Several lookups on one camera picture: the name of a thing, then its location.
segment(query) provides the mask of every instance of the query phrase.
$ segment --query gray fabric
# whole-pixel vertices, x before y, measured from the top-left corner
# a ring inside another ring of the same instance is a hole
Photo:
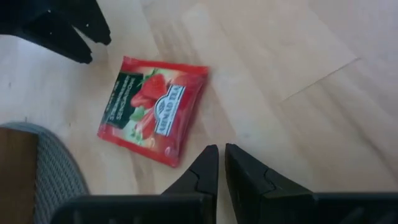
[[[89,194],[85,180],[63,143],[50,131],[30,123],[7,123],[39,136],[35,194],[35,224],[50,223],[53,212],[67,200]]]

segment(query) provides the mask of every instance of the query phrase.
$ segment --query red tea packet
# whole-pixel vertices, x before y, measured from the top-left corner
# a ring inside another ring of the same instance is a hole
[[[208,67],[125,57],[98,136],[169,166],[179,163]]]

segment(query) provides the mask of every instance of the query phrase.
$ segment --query strawberry image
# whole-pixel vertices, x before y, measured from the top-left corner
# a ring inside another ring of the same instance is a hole
[[[153,100],[151,98],[148,98],[148,97],[145,97],[142,94],[141,90],[137,94],[135,94],[131,98],[131,101],[130,101],[130,105],[132,107],[137,108],[137,107],[143,106],[145,109],[152,108],[153,106],[155,106],[155,103],[156,103],[155,100]]]
[[[146,79],[142,84],[140,92],[142,95],[153,100],[158,100],[160,97],[166,95],[167,86],[163,74],[155,74]]]
[[[136,124],[136,130],[141,131],[142,138],[147,139],[149,138],[155,130],[156,120],[154,110],[150,109]]]

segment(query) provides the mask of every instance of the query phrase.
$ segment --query ahmad tea logo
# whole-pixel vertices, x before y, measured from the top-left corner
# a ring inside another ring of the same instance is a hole
[[[155,133],[168,136],[174,122],[174,117],[180,104],[185,87],[172,85],[166,95],[162,96],[155,105],[156,127]]]

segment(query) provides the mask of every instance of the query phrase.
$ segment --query green label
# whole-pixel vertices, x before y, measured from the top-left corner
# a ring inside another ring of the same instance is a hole
[[[141,73],[119,73],[111,97],[106,106],[103,123],[123,129],[136,108],[130,105],[131,98],[141,89],[144,75]]]

